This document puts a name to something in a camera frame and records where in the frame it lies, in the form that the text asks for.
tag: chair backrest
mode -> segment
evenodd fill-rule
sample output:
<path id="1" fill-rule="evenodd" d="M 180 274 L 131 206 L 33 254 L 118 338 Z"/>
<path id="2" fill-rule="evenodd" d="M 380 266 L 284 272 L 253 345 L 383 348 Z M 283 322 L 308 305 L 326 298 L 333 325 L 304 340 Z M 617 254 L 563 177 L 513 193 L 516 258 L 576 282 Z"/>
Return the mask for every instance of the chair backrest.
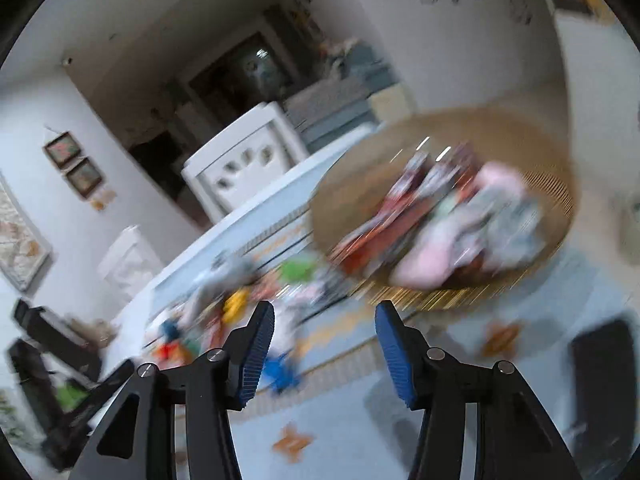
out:
<path id="1" fill-rule="evenodd" d="M 182 176 L 211 221 L 219 222 L 307 157 L 280 107 L 260 104 L 189 158 Z"/>
<path id="2" fill-rule="evenodd" d="M 98 265 L 98 274 L 124 305 L 164 268 L 138 226 L 120 233 Z"/>

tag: green object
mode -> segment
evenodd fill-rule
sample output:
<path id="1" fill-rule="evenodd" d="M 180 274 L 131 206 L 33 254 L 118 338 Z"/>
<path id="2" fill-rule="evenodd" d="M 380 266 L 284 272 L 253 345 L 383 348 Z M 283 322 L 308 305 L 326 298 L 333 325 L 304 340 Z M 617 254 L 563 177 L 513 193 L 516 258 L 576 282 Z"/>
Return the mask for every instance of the green object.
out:
<path id="1" fill-rule="evenodd" d="M 311 258 L 290 258 L 280 265 L 280 279 L 284 283 L 312 282 L 317 263 Z"/>
<path id="2" fill-rule="evenodd" d="M 85 392 L 74 388 L 71 384 L 64 384 L 56 390 L 56 398 L 64 412 L 70 412 L 80 404 L 86 396 L 87 394 Z"/>

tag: wall hanging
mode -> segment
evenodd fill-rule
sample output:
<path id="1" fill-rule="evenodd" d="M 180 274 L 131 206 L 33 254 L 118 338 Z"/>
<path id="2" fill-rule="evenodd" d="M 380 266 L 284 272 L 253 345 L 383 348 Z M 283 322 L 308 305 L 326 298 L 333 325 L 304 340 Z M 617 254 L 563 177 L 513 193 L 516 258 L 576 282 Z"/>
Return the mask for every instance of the wall hanging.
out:
<path id="1" fill-rule="evenodd" d="M 20 291 L 31 285 L 50 248 L 20 210 L 0 177 L 0 270 Z"/>
<path id="2" fill-rule="evenodd" d="M 70 132 L 59 134 L 51 142 L 45 144 L 43 150 L 59 170 L 82 153 L 80 144 Z"/>
<path id="3" fill-rule="evenodd" d="M 83 158 L 65 174 L 69 184 L 82 198 L 87 198 L 92 191 L 100 186 L 102 175 L 89 157 Z"/>

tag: metal bolt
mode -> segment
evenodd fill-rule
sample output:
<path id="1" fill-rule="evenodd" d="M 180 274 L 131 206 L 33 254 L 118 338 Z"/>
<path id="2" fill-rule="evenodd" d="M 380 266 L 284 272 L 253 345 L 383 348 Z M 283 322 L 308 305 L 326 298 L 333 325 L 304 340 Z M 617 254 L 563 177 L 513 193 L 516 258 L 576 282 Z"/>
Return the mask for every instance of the metal bolt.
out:
<path id="1" fill-rule="evenodd" d="M 516 371 L 516 367 L 508 361 L 500 361 L 498 363 L 498 370 L 500 370 L 503 374 L 511 375 L 514 373 L 514 371 Z"/>
<path id="2" fill-rule="evenodd" d="M 442 361 L 444 359 L 444 350 L 442 348 L 429 348 L 427 350 L 427 357 L 432 361 Z"/>
<path id="3" fill-rule="evenodd" d="M 138 367 L 138 375 L 140 377 L 153 377 L 158 371 L 158 367 L 153 363 L 145 363 Z"/>
<path id="4" fill-rule="evenodd" d="M 222 361 L 226 356 L 225 351 L 222 348 L 214 348 L 207 352 L 207 359 L 209 361 Z"/>

